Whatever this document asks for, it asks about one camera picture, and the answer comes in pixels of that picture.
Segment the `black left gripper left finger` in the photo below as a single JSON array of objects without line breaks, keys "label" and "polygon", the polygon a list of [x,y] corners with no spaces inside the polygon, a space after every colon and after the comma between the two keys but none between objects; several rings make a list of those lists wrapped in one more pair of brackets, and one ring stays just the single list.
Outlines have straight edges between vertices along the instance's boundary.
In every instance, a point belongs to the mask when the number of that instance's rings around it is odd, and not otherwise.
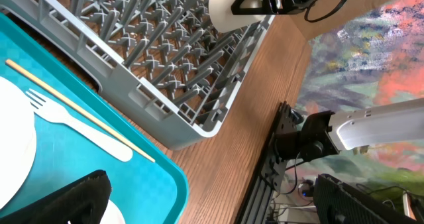
[{"label": "black left gripper left finger", "polygon": [[99,224],[112,187],[104,170],[96,170],[42,199],[1,218],[6,224]]}]

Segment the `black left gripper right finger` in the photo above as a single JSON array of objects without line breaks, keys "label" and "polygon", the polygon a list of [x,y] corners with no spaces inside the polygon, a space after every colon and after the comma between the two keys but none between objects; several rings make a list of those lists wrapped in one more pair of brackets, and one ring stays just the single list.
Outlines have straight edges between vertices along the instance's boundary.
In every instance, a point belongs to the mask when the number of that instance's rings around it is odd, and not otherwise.
[{"label": "black left gripper right finger", "polygon": [[313,202],[322,224],[417,223],[329,174],[318,175]]}]

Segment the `white small cup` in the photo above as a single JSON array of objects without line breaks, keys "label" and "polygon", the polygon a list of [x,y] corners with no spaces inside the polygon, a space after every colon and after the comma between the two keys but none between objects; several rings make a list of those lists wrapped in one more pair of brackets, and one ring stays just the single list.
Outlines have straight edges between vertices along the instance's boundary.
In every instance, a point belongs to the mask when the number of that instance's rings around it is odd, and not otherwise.
[{"label": "white small cup", "polygon": [[262,21],[265,15],[234,15],[231,5],[235,0],[209,0],[208,9],[212,25],[225,33]]}]

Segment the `bowl with food scraps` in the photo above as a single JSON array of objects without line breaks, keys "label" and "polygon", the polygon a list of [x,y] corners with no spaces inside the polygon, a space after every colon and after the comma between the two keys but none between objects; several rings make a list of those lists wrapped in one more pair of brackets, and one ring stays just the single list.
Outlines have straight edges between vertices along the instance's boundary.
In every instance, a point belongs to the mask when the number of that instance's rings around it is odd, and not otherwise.
[{"label": "bowl with food scraps", "polygon": [[100,220],[100,224],[125,224],[123,214],[111,200],[108,201],[106,210]]}]

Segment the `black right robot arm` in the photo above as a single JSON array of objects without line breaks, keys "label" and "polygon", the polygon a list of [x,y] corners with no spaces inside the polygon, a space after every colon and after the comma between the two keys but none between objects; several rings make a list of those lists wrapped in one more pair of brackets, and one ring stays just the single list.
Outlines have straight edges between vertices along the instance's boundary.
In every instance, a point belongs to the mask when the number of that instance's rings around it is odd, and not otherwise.
[{"label": "black right robot arm", "polygon": [[[225,21],[232,29],[259,21],[264,15],[309,13],[318,0],[223,0]],[[350,113],[324,111],[301,122],[296,111],[282,104],[280,120],[268,148],[278,162],[311,160],[361,146],[423,138],[423,99],[383,105]]]}]

